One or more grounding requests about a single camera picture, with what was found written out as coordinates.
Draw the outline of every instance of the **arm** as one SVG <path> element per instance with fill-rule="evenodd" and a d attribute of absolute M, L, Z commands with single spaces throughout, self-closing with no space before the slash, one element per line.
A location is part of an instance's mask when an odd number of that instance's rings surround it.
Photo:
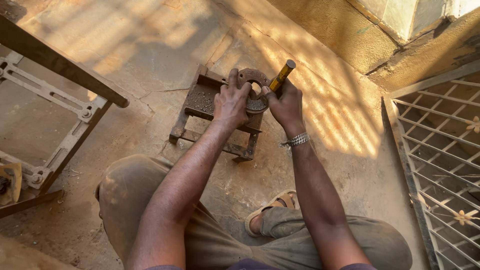
<path fill-rule="evenodd" d="M 280 99 L 268 87 L 270 111 L 282 125 L 288 139 L 305 132 L 302 92 L 288 79 Z M 292 147 L 295 186 L 305 225 L 326 270 L 338 270 L 354 263 L 370 264 L 348 227 L 340 197 L 318 160 L 310 142 Z"/>
<path fill-rule="evenodd" d="M 127 269 L 157 265 L 185 268 L 183 235 L 200 200 L 213 166 L 233 131 L 246 123 L 247 95 L 252 85 L 237 89 L 238 69 L 228 76 L 228 87 L 215 95 L 214 119 L 202 137 L 166 175 L 140 220 Z"/>

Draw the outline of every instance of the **purple shirt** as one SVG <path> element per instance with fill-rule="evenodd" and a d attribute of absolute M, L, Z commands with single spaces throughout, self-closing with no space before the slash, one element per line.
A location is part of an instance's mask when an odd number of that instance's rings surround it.
<path fill-rule="evenodd" d="M 183 270 L 173 265 L 159 265 L 149 267 L 145 270 Z M 230 266 L 227 270 L 280 270 L 275 267 L 265 265 L 252 259 L 243 259 L 236 264 Z M 340 270 L 376 270 L 373 266 L 363 263 L 355 263 L 342 267 Z"/>

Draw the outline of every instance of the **rusty metal ring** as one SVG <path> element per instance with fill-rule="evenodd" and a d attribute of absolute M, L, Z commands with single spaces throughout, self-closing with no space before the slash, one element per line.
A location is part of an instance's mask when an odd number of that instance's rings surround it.
<path fill-rule="evenodd" d="M 267 78 L 265 74 L 260 72 L 259 70 L 256 69 L 251 69 L 251 68 L 246 68 L 242 69 L 239 71 L 238 76 L 237 76 L 237 88 L 240 89 L 246 82 L 248 83 L 257 83 L 260 88 L 263 86 L 269 86 L 270 85 L 270 80 Z M 261 100 L 262 103 L 260 103 L 261 109 L 259 110 L 254 110 L 253 108 L 247 108 L 247 114 L 253 115 L 253 114 L 258 114 L 266 111 L 268 109 L 268 101 L 264 97 L 263 94 L 257 95 L 257 92 L 255 90 L 251 89 L 250 92 L 248 93 L 248 96 L 251 100 Z"/>

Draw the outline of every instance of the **leg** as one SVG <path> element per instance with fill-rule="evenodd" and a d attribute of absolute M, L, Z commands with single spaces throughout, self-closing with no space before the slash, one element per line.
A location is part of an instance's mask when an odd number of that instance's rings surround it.
<path fill-rule="evenodd" d="M 100 217 L 114 250 L 126 262 L 140 218 L 153 193 L 172 164 L 146 155 L 133 155 L 114 162 L 98 186 Z M 235 240 L 201 204 L 185 230 L 187 268 L 226 269 L 252 251 Z"/>
<path fill-rule="evenodd" d="M 357 242 L 378 270 L 408 270 L 410 248 L 384 221 L 347 216 Z M 322 264 L 300 210 L 273 207 L 264 214 L 261 233 L 276 240 L 252 247 L 254 259 L 281 269 L 321 269 Z"/>

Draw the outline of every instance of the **foot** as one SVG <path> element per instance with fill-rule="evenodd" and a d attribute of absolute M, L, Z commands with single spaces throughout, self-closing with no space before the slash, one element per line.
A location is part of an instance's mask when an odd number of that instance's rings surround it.
<path fill-rule="evenodd" d="M 284 200 L 278 198 L 277 201 L 283 205 L 283 207 L 287 207 L 287 204 L 285 203 Z M 262 229 L 262 217 L 265 215 L 265 213 L 270 210 L 271 208 L 267 208 L 263 210 L 258 216 L 254 217 L 252 221 L 250 222 L 250 230 L 256 234 L 260 234 L 260 230 Z"/>

